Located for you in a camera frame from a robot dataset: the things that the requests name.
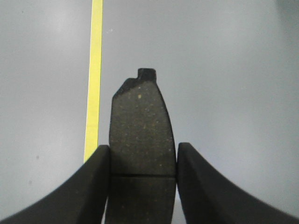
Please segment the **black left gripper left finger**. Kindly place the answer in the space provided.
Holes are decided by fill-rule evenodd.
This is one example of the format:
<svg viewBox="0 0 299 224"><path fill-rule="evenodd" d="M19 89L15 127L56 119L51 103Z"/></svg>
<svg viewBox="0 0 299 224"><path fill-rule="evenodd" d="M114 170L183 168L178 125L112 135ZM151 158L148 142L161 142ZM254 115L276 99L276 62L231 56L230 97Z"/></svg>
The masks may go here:
<svg viewBox="0 0 299 224"><path fill-rule="evenodd" d="M110 153L99 146L66 182L3 224L100 224L110 177Z"/></svg>

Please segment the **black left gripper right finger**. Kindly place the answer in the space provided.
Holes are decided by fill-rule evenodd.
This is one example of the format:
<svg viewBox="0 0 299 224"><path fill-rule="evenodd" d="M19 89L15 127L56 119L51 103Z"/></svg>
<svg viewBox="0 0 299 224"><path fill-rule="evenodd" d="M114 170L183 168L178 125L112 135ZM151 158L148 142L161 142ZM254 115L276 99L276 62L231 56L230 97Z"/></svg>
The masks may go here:
<svg viewBox="0 0 299 224"><path fill-rule="evenodd" d="M245 192L210 165L187 142L178 146L178 191L188 224L297 224Z"/></svg>

